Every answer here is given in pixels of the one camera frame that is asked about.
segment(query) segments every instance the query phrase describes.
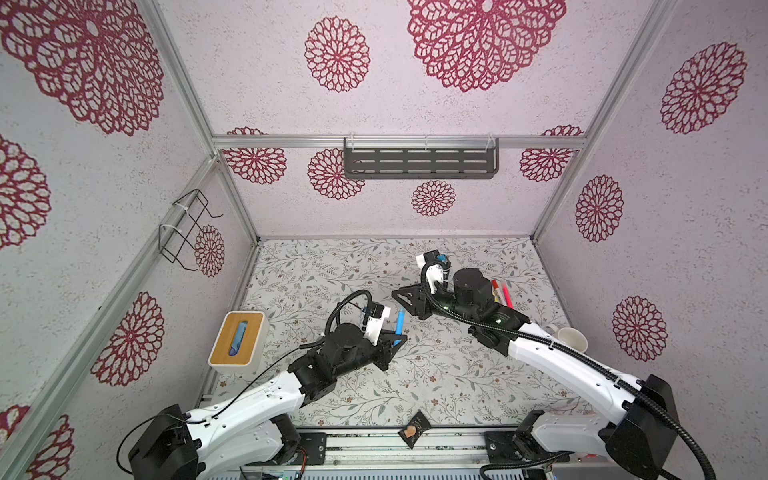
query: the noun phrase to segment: red marker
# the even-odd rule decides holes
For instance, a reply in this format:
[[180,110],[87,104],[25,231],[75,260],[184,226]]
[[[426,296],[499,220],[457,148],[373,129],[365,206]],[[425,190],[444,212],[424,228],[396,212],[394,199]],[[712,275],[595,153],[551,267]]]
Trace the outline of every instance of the red marker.
[[498,282],[496,280],[492,280],[491,285],[493,285],[493,293],[496,296],[496,301],[501,305],[506,306],[507,304],[504,303],[504,296],[502,295],[502,291],[498,288]]
[[509,308],[514,308],[512,306],[512,298],[509,296],[509,290],[507,290],[507,283],[506,282],[504,282],[504,287],[503,288],[504,288],[504,298],[507,299],[507,306]]

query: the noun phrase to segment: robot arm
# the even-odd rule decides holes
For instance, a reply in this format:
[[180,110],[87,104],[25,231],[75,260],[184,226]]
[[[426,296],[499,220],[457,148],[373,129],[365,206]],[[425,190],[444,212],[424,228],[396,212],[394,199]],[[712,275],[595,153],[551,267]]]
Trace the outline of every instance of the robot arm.
[[371,363],[387,370],[407,341],[381,329],[388,307],[376,311],[381,313],[369,320],[365,333],[341,323],[288,370],[233,402],[187,413],[179,405],[163,410],[167,415],[155,418],[128,453],[134,478],[203,480],[251,462],[291,459],[299,434],[287,414],[332,392],[341,375]]
[[[595,410],[595,415],[530,412],[511,439],[510,446],[514,448],[510,450],[519,452],[518,460],[536,462],[553,452],[583,452],[610,456],[637,477],[658,477],[677,434],[617,383],[624,380],[637,386],[676,422],[674,398],[665,381],[649,376],[643,382],[586,355],[569,355],[559,348],[562,345],[553,336],[526,315],[496,303],[491,280],[478,269],[457,270],[453,291],[449,291],[450,262],[445,255],[433,250],[416,257],[416,261],[422,270],[422,282],[392,292],[392,298],[413,316],[424,320],[434,313],[462,319],[470,325],[468,332],[481,344],[540,369],[576,392]],[[595,366],[616,375],[615,382]]]

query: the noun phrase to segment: floral tablecloth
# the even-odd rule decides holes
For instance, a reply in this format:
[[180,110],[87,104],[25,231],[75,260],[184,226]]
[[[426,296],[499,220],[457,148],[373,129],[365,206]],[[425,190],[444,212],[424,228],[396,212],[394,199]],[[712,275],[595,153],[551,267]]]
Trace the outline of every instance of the floral tablecloth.
[[[270,333],[259,371],[299,343],[315,340],[330,310],[353,290],[366,288],[396,312],[392,290],[414,284],[414,257],[438,249],[452,271],[479,268],[504,280],[515,308],[541,325],[566,323],[530,240],[519,238],[268,240],[263,242],[244,310],[262,310]],[[360,311],[343,310],[342,321],[359,323]],[[385,328],[394,329],[396,314]],[[532,409],[561,414],[590,406],[553,379],[522,362],[480,345],[466,326],[406,313],[409,341],[381,372],[371,365],[339,378],[336,389],[293,414],[297,425],[402,425],[420,409],[433,425],[520,422]],[[296,352],[274,371],[285,369]],[[257,372],[219,376],[214,401],[242,389]]]

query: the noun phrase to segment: red mandala print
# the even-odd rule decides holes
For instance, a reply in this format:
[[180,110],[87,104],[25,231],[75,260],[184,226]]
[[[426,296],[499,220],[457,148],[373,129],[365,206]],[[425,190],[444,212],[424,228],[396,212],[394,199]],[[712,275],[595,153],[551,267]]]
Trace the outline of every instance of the red mandala print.
[[131,0],[0,0],[0,32],[77,120],[133,135],[159,115],[163,70]]
[[408,0],[414,55],[444,87],[488,90],[528,67],[565,0]]
[[205,276],[215,276],[224,265],[224,240],[213,225],[200,229],[194,242],[194,259]]
[[50,196],[35,159],[0,135],[0,249],[37,234],[51,211]]
[[411,196],[411,205],[421,215],[436,217],[453,206],[456,192],[446,182],[430,180],[419,185]]
[[661,99],[661,121],[674,133],[701,130],[725,113],[744,83],[744,52],[726,41],[683,63]]
[[607,239],[619,226],[623,208],[619,183],[605,175],[593,178],[581,190],[576,203],[578,231],[591,242]]
[[149,370],[163,346],[163,311],[148,292],[139,293],[133,309],[125,314],[91,373],[99,383],[126,386]]
[[338,148],[317,152],[306,174],[315,190],[337,200],[354,197],[366,184],[365,180],[351,180],[344,175],[344,156]]
[[[544,135],[582,135],[583,131],[573,125],[559,125],[544,132]],[[560,177],[574,151],[567,148],[529,148],[520,158],[523,177],[545,182]]]
[[56,430],[48,434],[42,450],[29,465],[26,480],[64,478],[69,472],[69,459],[74,452],[73,435],[74,429],[69,425],[69,415],[62,415],[56,424]]
[[[228,135],[266,135],[256,128],[239,127]],[[232,171],[255,184],[277,182],[286,173],[286,157],[282,148],[237,148],[223,151]]]
[[648,299],[629,296],[616,305],[614,335],[623,351],[647,362],[667,346],[667,324]]
[[0,413],[0,449],[8,441],[16,425],[27,415],[28,406],[14,405],[10,409]]
[[331,91],[349,91],[368,73],[368,44],[357,25],[344,18],[325,17],[304,42],[306,66]]

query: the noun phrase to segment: black cable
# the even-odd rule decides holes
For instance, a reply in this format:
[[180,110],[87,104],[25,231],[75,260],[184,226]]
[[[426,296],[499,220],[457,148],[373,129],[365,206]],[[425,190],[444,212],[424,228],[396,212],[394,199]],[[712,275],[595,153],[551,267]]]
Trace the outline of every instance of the black cable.
[[440,302],[438,302],[435,299],[435,297],[432,295],[432,289],[430,288],[429,282],[427,281],[427,269],[434,265],[439,265],[443,269],[447,269],[448,266],[445,265],[445,263],[441,262],[440,260],[432,260],[430,262],[427,262],[427,264],[425,264],[422,267],[422,273],[421,273],[422,290],[424,290],[424,294],[426,295],[429,303],[436,308],[437,311],[435,311],[435,313],[442,316],[447,316],[448,318],[458,320],[459,322],[466,323],[468,325],[476,326],[478,328],[507,333],[508,335],[511,335],[513,338],[522,338],[526,340],[531,340],[532,342],[542,343],[546,345],[548,348],[559,350],[569,356],[574,357],[576,360],[584,363],[585,365],[589,366],[596,372],[599,372],[601,375],[605,376],[605,378],[611,380],[615,385],[618,385],[622,389],[634,395],[634,398],[638,401],[638,403],[640,403],[642,406],[648,409],[657,419],[661,420],[666,427],[674,430],[675,433],[677,433],[680,436],[680,438],[683,440],[683,442],[685,442],[685,444],[687,445],[691,453],[694,454],[694,456],[696,457],[696,460],[699,462],[699,465],[701,466],[701,470],[704,473],[704,478],[706,480],[717,480],[717,476],[715,475],[715,471],[714,471],[714,468],[712,468],[712,464],[710,463],[710,460],[707,458],[707,455],[704,453],[704,450],[699,446],[696,440],[694,440],[694,437],[692,437],[690,433],[688,433],[688,431],[685,428],[683,428],[683,426],[677,420],[672,418],[672,416],[667,412],[667,410],[663,409],[651,397],[645,395],[640,390],[634,388],[632,385],[625,382],[622,378],[620,378],[618,375],[616,375],[609,369],[603,367],[601,364],[595,362],[593,359],[589,358],[585,354],[572,349],[571,347],[565,345],[564,343],[552,342],[551,339],[545,338],[543,336],[533,335],[526,332],[519,332],[516,330],[505,329],[505,328],[501,328],[500,326],[480,323],[474,320],[466,319],[461,313],[454,312],[450,310],[447,306],[441,305]]
[[362,318],[362,330],[365,331],[366,326],[368,326],[368,318],[371,316],[371,312],[373,309],[373,296],[371,296],[371,293],[368,290],[357,290],[355,292],[350,293],[344,298],[344,300],[337,303],[336,308],[333,309],[330,315],[328,315],[328,320],[326,321],[326,328],[323,331],[325,333],[325,336],[328,336],[331,333],[331,326],[333,325],[333,320],[336,320],[336,325],[340,324],[340,320],[338,317],[341,315],[341,309],[344,308],[344,306],[347,303],[352,302],[352,300],[354,300],[355,298],[361,295],[364,295],[366,297],[366,300],[368,300],[368,304],[365,310],[365,316]]
[[661,470],[661,473],[659,473],[659,475],[666,478],[667,480],[680,480],[680,477],[676,477],[675,475],[672,475],[666,470]]
[[152,417],[150,417],[150,418],[148,418],[148,419],[144,420],[142,423],[140,423],[140,424],[136,425],[135,427],[133,427],[133,428],[131,429],[131,431],[130,431],[130,432],[128,432],[128,434],[127,434],[125,437],[123,437],[123,439],[122,439],[122,440],[121,440],[121,442],[120,442],[120,445],[118,445],[118,452],[115,454],[115,456],[114,456],[114,460],[117,462],[117,464],[118,464],[118,468],[119,468],[120,470],[122,470],[123,472],[125,472],[125,473],[127,473],[127,474],[129,474],[129,475],[133,475],[133,474],[134,474],[134,473],[133,473],[131,470],[128,470],[127,468],[125,468],[125,467],[124,467],[124,466],[123,466],[123,465],[120,463],[120,450],[122,450],[122,449],[123,449],[123,444],[125,444],[125,441],[126,441],[126,440],[128,440],[128,437],[129,437],[129,436],[131,436],[131,433],[133,433],[133,432],[136,432],[136,430],[137,430],[139,427],[141,427],[143,424],[145,424],[145,423],[147,423],[147,422],[151,422],[152,420],[155,420],[156,418],[158,418],[158,417],[162,417],[162,416],[171,417],[172,419],[176,420],[177,422],[187,423],[188,425],[198,425],[198,424],[200,424],[200,423],[204,423],[204,422],[205,422],[205,420],[193,420],[193,421],[190,421],[190,420],[183,420],[183,419],[179,419],[179,418],[177,418],[176,416],[174,416],[174,415],[171,415],[170,413],[158,413],[157,415],[155,415],[155,416],[152,416]]
[[235,401],[237,401],[237,399],[239,399],[239,398],[240,398],[240,396],[241,396],[241,395],[243,395],[243,394],[244,394],[244,393],[245,393],[245,392],[246,392],[246,391],[247,391],[247,390],[250,388],[250,386],[251,386],[251,385],[253,385],[253,384],[254,384],[254,383],[255,383],[255,382],[256,382],[256,381],[257,381],[259,378],[261,378],[261,376],[262,376],[263,374],[265,374],[265,373],[269,372],[269,371],[270,371],[270,369],[271,369],[272,367],[274,367],[275,365],[277,365],[278,363],[280,363],[281,361],[283,361],[283,359],[284,359],[284,358],[286,358],[286,357],[287,357],[288,355],[290,355],[291,353],[293,353],[293,352],[296,352],[296,351],[297,351],[298,349],[300,349],[301,347],[302,347],[302,346],[301,346],[301,345],[299,345],[299,346],[298,346],[298,347],[296,347],[295,349],[293,349],[293,350],[291,350],[290,352],[286,353],[285,355],[281,356],[279,359],[277,359],[277,360],[275,361],[275,363],[273,363],[272,365],[268,366],[268,367],[267,367],[267,368],[266,368],[266,369],[265,369],[263,372],[261,372],[259,375],[257,375],[257,377],[256,377],[255,379],[251,380],[251,381],[250,381],[250,383],[249,383],[248,385],[246,385],[246,387],[245,387],[244,389],[240,390],[240,393],[238,393],[238,394],[237,394],[237,396],[235,396],[235,398],[231,399],[231,400],[230,400],[230,402],[229,402],[229,403],[227,403],[227,404],[224,406],[224,408],[222,408],[221,410],[219,410],[218,412],[216,412],[215,414],[213,414],[213,415],[211,416],[211,418],[212,418],[212,419],[215,419],[216,417],[218,417],[219,415],[221,415],[222,413],[224,413],[224,410],[226,410],[226,409],[230,408],[230,407],[232,406],[232,404],[233,404],[233,403],[235,403]]
[[[257,381],[257,380],[258,380],[258,379],[259,379],[259,378],[260,378],[260,377],[263,375],[263,374],[265,374],[265,373],[269,372],[269,371],[270,371],[270,369],[271,369],[272,367],[274,367],[275,365],[277,365],[278,363],[280,363],[280,362],[281,362],[281,361],[282,361],[284,358],[286,358],[288,355],[290,355],[290,354],[291,354],[291,353],[293,353],[293,352],[296,352],[298,349],[308,349],[308,348],[312,348],[312,346],[316,346],[316,345],[315,345],[316,343],[317,343],[317,342],[314,342],[314,343],[305,343],[305,344],[303,344],[303,345],[299,345],[299,346],[298,346],[298,347],[296,347],[295,349],[293,349],[293,350],[291,350],[290,352],[286,353],[285,355],[281,356],[281,357],[280,357],[280,358],[279,358],[279,359],[278,359],[278,360],[277,360],[275,363],[273,363],[272,365],[268,366],[268,367],[267,367],[267,368],[266,368],[266,369],[265,369],[263,372],[261,372],[261,373],[260,373],[260,374],[259,374],[259,375],[258,375],[258,376],[255,378],[255,379],[251,380],[251,382],[250,382],[250,383],[249,383],[249,384],[248,384],[248,385],[247,385],[247,386],[246,386],[244,389],[240,390],[240,393],[238,393],[238,394],[237,394],[237,396],[236,396],[235,398],[233,398],[233,399],[232,399],[232,400],[231,400],[229,403],[227,403],[227,404],[224,406],[224,408],[222,408],[221,410],[219,410],[218,412],[216,412],[216,414],[215,414],[215,415],[212,415],[212,416],[211,416],[211,418],[212,418],[212,419],[215,419],[216,417],[218,417],[219,415],[221,415],[221,414],[224,412],[224,410],[226,410],[226,409],[230,408],[230,406],[231,406],[233,403],[235,403],[235,400],[239,399],[239,398],[240,398],[240,396],[241,396],[241,395],[243,395],[243,394],[244,394],[244,393],[245,393],[245,392],[246,392],[246,391],[247,391],[247,390],[250,388],[250,386],[251,386],[251,385],[253,385],[253,384],[254,384],[254,383],[255,383],[255,382],[256,382],[256,381]],[[176,421],[178,421],[178,422],[186,423],[186,424],[188,424],[188,425],[199,425],[199,424],[201,424],[201,423],[205,423],[205,422],[206,422],[205,420],[183,420],[183,419],[179,419],[179,418],[177,418],[177,417],[175,417],[175,416],[171,415],[170,413],[158,413],[157,415],[155,415],[155,416],[152,416],[152,417],[150,417],[150,418],[148,418],[148,419],[144,420],[142,423],[140,423],[140,424],[136,425],[135,427],[133,427],[133,428],[131,429],[131,431],[130,431],[130,432],[128,432],[128,434],[127,434],[125,437],[123,437],[122,441],[120,442],[120,445],[118,445],[118,452],[115,454],[115,461],[118,463],[118,468],[119,468],[120,470],[122,470],[122,471],[123,471],[123,472],[125,472],[125,473],[128,473],[129,475],[133,475],[133,474],[134,474],[132,471],[128,470],[127,468],[125,468],[125,467],[124,467],[124,466],[123,466],[123,465],[120,463],[120,450],[122,450],[122,449],[123,449],[123,444],[125,443],[125,441],[126,441],[126,440],[128,440],[128,437],[129,437],[129,436],[131,436],[131,433],[133,433],[133,432],[136,432],[136,430],[137,430],[139,427],[141,427],[143,424],[145,424],[145,423],[147,423],[147,422],[151,422],[152,420],[155,420],[157,417],[161,417],[161,416],[169,416],[169,417],[171,417],[172,419],[174,419],[174,420],[176,420]]]
[[540,460],[535,460],[533,462],[515,462],[515,463],[492,463],[490,465],[483,465],[480,467],[480,476],[483,478],[483,480],[494,480],[493,478],[487,476],[485,473],[488,470],[512,470],[515,468],[533,468],[538,467],[539,465],[545,465],[547,463],[552,463],[558,458],[564,456],[564,455],[570,455],[573,452],[555,452],[552,455],[549,455],[547,458],[542,458]]

